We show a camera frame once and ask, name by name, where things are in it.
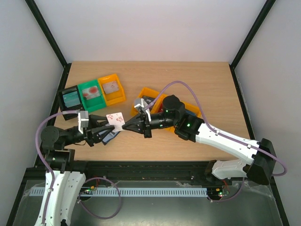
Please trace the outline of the blue leather card holder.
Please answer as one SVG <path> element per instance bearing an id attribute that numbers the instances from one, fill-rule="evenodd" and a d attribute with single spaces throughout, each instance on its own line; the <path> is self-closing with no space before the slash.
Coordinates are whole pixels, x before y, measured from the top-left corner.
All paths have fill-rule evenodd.
<path id="1" fill-rule="evenodd" d="M 107 132 L 108 130 L 98 133 L 99 138 L 101 139 L 101 142 L 104 145 L 107 145 L 111 140 L 113 140 L 119 134 L 119 132 L 113 132 L 113 131 L 111 131 L 110 133 Z"/>

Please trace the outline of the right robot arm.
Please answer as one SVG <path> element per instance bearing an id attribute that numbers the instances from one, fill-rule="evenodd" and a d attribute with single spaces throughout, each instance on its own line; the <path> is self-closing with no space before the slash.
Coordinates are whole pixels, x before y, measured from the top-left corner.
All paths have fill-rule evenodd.
<path id="1" fill-rule="evenodd" d="M 162 106 L 161 112 L 151 114 L 137 104 L 139 113 L 122 128 L 151 138 L 154 129 L 174 127 L 174 133 L 183 140 L 213 146 L 235 156 L 235 160 L 209 162 L 205 179 L 212 185 L 227 178 L 247 178 L 260 185 L 270 183 L 276 164 L 271 157 L 271 141 L 245 139 L 206 125 L 203 119 L 187 113 L 184 103 L 174 95 L 165 97 Z"/>

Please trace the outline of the yellow triple storage bin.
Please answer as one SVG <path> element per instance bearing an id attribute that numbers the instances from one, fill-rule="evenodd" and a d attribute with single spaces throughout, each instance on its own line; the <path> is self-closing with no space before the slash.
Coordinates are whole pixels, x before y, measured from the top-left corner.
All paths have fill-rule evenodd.
<path id="1" fill-rule="evenodd" d="M 153 107 L 149 108 L 151 131 L 167 129 L 177 135 L 183 135 L 185 138 L 198 134 L 198 128 L 204 123 L 204 120 L 200 118 L 201 113 L 196 106 L 182 102 L 175 95 L 159 95 L 158 91 L 147 87 L 142 89 L 138 98 L 142 98 L 142 96 L 158 98 Z M 141 114 L 132 107 L 131 114 L 134 113 Z"/>

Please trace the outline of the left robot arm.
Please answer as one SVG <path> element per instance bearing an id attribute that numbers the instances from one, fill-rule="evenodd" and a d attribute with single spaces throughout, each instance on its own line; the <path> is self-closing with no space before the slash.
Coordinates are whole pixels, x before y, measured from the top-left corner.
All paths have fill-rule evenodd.
<path id="1" fill-rule="evenodd" d="M 50 119 L 59 115 L 74 114 L 77 126 L 64 130 L 47 126 Z M 90 146 L 101 142 L 99 132 L 106 134 L 114 130 L 109 117 L 89 115 L 87 111 L 71 110 L 55 113 L 46 118 L 38 127 L 35 145 L 38 156 L 46 167 L 45 192 L 35 224 L 37 226 L 68 226 L 86 175 L 73 169 L 73 149 L 65 146 L 85 140 Z"/>

